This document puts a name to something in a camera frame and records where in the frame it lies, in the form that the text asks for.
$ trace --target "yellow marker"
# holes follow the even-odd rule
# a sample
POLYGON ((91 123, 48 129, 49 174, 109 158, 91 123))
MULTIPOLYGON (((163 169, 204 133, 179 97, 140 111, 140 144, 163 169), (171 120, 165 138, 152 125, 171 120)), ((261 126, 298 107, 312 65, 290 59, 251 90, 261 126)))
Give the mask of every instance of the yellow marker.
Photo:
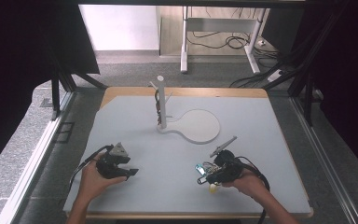
POLYGON ((218 185, 211 184, 211 185, 209 186, 209 192, 210 192, 210 193, 215 193, 215 192, 217 192, 218 187, 219 187, 218 185))

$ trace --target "metal frame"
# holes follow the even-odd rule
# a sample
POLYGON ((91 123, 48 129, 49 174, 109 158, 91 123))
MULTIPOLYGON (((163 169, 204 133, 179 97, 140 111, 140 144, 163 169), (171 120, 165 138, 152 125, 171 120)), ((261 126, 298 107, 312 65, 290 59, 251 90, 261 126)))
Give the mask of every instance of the metal frame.
POLYGON ((313 151, 318 158, 319 163, 321 164, 322 168, 324 169, 324 173, 332 187, 333 191, 335 192, 337 199, 344 211, 348 221, 351 224, 358 224, 358 212, 356 207, 351 199, 351 196, 348 194, 347 190, 345 189, 344 185, 342 184, 341 180, 339 179, 336 170, 333 167, 330 159, 328 158, 322 143, 320 142, 318 135, 316 134, 315 130, 308 124, 308 121, 302 116, 303 109, 301 107, 301 103, 297 98, 290 98, 290 102, 295 109, 298 119, 300 120, 301 125, 306 132, 307 137, 310 140, 310 144, 313 148, 313 151))
POLYGON ((61 103, 61 111, 63 112, 55 120, 51 120, 48 123, 48 126, 46 127, 45 131, 42 134, 42 137, 40 138, 39 142, 35 147, 31 159, 28 160, 28 163, 26 164, 24 171, 19 178, 19 181, 11 192, 10 197, 7 199, 5 207, 0 214, 0 224, 11 223, 13 218, 17 215, 23 198, 32 183, 34 175, 39 168, 39 164, 45 157, 53 135, 59 128, 63 117, 66 115, 66 108, 68 107, 73 96, 74 94, 71 92, 67 92, 64 95, 61 103))
POLYGON ((253 49, 257 40, 258 32, 263 23, 266 13, 265 8, 261 8, 257 20, 251 19, 212 19, 212 18, 189 18, 188 7, 183 7, 183 40, 180 60, 181 73, 187 72, 187 32, 224 32, 224 33, 252 33, 251 42, 245 46, 245 52, 254 74, 260 73, 253 49))

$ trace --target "white wall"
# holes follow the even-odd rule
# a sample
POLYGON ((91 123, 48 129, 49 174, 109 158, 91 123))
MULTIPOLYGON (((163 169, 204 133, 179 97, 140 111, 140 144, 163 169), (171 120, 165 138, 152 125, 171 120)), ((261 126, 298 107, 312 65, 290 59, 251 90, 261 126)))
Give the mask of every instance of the white wall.
POLYGON ((79 7, 94 50, 159 48, 157 7, 79 7))

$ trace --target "tabletop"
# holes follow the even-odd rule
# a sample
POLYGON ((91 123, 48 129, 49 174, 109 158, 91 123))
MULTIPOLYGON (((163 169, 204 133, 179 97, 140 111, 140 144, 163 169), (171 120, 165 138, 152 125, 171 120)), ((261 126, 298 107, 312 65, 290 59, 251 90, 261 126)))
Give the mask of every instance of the tabletop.
MULTIPOLYGON (((101 146, 121 142, 131 160, 121 168, 139 172, 113 186, 89 205, 88 217, 102 218, 244 218, 258 217, 262 207, 235 189, 211 194, 198 185, 195 166, 233 135, 236 156, 246 156, 271 185, 271 192, 295 216, 313 214, 308 196, 264 90, 166 88, 172 96, 167 115, 193 108, 208 110, 221 125, 208 144, 187 142, 179 134, 157 131, 153 88, 109 88, 97 113, 82 161, 101 146)), ((63 208, 69 212, 78 190, 74 181, 63 208)))

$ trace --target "table leg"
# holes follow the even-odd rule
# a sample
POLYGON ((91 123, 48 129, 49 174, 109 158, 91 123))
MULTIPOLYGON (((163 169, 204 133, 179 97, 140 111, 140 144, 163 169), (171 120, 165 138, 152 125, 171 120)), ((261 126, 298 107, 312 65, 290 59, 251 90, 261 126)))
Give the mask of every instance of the table leg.
POLYGON ((180 57, 180 72, 187 72, 187 11, 188 7, 183 7, 183 42, 180 57))
POLYGON ((248 56, 248 60, 249 60, 250 65, 252 66, 252 70, 253 70, 254 74, 260 73, 260 69, 258 68, 257 62, 255 61, 255 56, 253 55, 253 49, 255 46, 255 41, 257 40, 258 32, 260 31, 260 28, 261 28, 261 24, 263 24, 263 19, 264 19, 265 13, 266 13, 266 9, 261 8, 261 11, 257 17, 257 22, 255 24, 255 28, 252 32, 251 42, 249 43, 248 46, 245 46, 245 52, 246 52, 246 55, 248 56))

